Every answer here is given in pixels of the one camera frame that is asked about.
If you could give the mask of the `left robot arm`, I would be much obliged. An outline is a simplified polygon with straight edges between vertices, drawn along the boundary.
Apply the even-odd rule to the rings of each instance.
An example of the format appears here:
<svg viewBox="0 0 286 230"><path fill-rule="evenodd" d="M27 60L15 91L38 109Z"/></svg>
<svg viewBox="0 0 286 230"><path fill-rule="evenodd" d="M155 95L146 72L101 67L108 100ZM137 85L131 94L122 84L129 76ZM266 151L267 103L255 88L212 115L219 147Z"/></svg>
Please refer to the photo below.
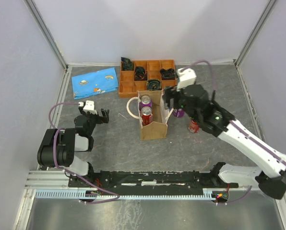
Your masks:
<svg viewBox="0 0 286 230"><path fill-rule="evenodd" d="M91 163L75 156L75 152L90 152L94 146L92 133L96 125L109 122L109 110L101 109L101 114L86 112L79 108L80 115L74 119L74 128L58 131L47 129L37 152L38 164L49 168L65 169L79 175L79 182L86 187L95 183Z"/></svg>

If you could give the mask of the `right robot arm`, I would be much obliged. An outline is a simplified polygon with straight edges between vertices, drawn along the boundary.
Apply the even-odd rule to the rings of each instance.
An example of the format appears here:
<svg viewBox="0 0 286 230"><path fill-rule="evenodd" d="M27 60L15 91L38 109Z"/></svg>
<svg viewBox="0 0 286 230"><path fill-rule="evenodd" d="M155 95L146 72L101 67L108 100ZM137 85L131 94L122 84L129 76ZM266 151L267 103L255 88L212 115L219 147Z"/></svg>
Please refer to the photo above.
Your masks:
<svg viewBox="0 0 286 230"><path fill-rule="evenodd" d="M233 114L215 101L215 94L199 84L183 89L166 87L162 95L166 107L182 109L199 128L238 149L252 160L258 170L222 167L210 174L210 183L221 187L225 183L258 186L267 196L280 200L286 193L286 155L273 149L249 132Z"/></svg>

